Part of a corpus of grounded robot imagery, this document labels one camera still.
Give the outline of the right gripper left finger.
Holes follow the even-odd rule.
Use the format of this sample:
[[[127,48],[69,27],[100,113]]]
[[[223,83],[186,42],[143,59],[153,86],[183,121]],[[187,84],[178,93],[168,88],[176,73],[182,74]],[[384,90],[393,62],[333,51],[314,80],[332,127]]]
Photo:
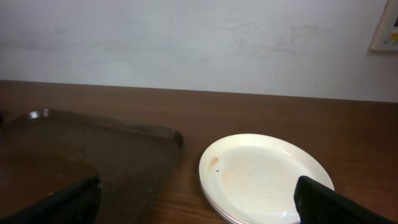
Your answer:
[[[102,195],[102,181],[92,176],[1,218],[1,224],[93,224]]]

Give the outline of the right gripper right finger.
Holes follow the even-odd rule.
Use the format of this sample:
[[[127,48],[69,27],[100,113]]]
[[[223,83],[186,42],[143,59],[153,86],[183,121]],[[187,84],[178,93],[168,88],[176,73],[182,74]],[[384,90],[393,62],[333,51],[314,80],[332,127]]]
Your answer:
[[[305,175],[298,178],[294,202],[301,224],[396,224]]]

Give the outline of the white plate top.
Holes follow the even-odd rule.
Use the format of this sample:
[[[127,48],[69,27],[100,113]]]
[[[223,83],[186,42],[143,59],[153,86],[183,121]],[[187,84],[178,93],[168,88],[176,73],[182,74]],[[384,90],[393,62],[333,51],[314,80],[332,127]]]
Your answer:
[[[294,190],[302,175],[334,188],[311,155],[261,134],[215,141],[201,155],[198,170],[205,197],[228,223],[299,223]]]

